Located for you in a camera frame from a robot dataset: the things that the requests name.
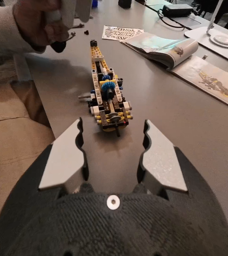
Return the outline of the person's left hand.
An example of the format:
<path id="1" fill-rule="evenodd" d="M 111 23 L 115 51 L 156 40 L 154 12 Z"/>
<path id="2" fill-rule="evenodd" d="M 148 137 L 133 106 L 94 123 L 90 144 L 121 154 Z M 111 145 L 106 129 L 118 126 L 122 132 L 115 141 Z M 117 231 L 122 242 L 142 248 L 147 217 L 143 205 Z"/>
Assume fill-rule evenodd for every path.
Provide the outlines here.
<path id="1" fill-rule="evenodd" d="M 20 0 L 13 5 L 13 17 L 19 33 L 34 51 L 42 53 L 48 45 L 69 38 L 69 29 L 62 21 L 51 24 L 45 21 L 45 12 L 60 8 L 60 0 Z"/>

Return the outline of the open instruction booklet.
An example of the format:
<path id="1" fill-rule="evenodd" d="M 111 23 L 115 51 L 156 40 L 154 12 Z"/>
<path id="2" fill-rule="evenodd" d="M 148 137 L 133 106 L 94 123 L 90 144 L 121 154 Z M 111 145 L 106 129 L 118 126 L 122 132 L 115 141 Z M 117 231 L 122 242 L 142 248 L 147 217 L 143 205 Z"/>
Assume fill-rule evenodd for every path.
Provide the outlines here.
<path id="1" fill-rule="evenodd" d="M 228 72 L 194 55 L 197 41 L 165 39 L 144 32 L 120 43 L 165 65 L 175 76 L 228 105 Z"/>

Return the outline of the black power adapter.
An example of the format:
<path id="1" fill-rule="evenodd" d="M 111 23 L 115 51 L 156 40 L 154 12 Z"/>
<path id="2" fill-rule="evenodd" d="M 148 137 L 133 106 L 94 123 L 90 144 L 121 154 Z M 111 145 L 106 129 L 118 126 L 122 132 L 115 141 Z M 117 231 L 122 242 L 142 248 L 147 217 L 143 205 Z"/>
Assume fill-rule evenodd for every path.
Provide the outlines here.
<path id="1" fill-rule="evenodd" d="M 187 4 L 164 5 L 161 13 L 167 18 L 187 17 L 194 11 L 193 7 Z"/>

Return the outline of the yellow black lego model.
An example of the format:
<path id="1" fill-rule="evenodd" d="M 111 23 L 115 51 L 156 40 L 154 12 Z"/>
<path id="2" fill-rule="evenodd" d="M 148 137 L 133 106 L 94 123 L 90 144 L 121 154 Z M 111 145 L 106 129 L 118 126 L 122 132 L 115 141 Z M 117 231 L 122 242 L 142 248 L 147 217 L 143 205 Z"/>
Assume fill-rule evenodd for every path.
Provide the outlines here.
<path id="1" fill-rule="evenodd" d="M 90 40 L 91 75 L 93 88 L 87 95 L 78 99 L 87 99 L 91 115 L 104 132 L 116 132 L 129 125 L 133 119 L 131 104 L 122 94 L 123 79 L 118 78 L 113 68 L 108 67 L 96 40 Z"/>

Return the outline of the white lamp base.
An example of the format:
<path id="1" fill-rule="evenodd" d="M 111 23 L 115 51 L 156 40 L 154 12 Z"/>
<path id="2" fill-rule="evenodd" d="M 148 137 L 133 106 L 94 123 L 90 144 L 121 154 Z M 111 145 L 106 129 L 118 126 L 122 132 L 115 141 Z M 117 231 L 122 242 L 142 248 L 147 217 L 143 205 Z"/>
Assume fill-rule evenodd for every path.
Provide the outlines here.
<path id="1" fill-rule="evenodd" d="M 187 38 L 192 38 L 201 46 L 228 60 L 228 30 L 214 25 L 215 17 L 223 0 L 218 1 L 211 20 L 207 27 L 199 27 L 184 33 Z"/>

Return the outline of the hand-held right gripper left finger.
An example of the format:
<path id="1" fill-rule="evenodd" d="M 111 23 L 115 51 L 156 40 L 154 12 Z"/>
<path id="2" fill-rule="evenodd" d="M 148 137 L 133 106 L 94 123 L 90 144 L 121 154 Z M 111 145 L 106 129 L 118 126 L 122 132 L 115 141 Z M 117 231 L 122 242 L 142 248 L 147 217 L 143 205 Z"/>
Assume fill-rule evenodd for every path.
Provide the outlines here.
<path id="1" fill-rule="evenodd" d="M 89 178 L 83 144 L 83 121 L 80 117 L 51 144 L 39 190 L 60 187 L 68 194 L 78 191 Z"/>

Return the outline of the striped sticker sheet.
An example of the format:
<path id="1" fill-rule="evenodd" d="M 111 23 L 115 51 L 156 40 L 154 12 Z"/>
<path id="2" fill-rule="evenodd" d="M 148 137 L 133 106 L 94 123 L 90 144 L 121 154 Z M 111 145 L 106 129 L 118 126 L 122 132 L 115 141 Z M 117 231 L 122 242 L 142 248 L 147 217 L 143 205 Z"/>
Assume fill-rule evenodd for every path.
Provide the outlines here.
<path id="1" fill-rule="evenodd" d="M 102 39 L 122 41 L 142 33 L 144 33 L 143 29 L 105 25 L 103 27 Z"/>

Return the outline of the small black container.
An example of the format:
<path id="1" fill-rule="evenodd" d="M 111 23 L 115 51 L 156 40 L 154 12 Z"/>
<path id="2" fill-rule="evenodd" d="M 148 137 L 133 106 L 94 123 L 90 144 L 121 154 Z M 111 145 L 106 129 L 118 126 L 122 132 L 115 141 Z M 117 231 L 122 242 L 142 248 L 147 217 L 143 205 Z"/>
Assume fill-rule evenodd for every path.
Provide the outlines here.
<path id="1" fill-rule="evenodd" d="M 123 9 L 130 9 L 131 8 L 132 0 L 119 0 L 118 5 Z"/>

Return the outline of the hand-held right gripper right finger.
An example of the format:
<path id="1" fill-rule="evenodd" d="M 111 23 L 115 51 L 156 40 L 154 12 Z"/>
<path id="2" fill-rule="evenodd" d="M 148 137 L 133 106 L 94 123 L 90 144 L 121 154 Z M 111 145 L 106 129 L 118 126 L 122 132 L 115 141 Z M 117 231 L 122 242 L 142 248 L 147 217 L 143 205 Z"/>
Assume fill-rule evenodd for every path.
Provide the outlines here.
<path id="1" fill-rule="evenodd" d="M 173 143 L 149 120 L 144 122 L 144 151 L 140 155 L 137 180 L 153 195 L 166 190 L 187 193 Z"/>

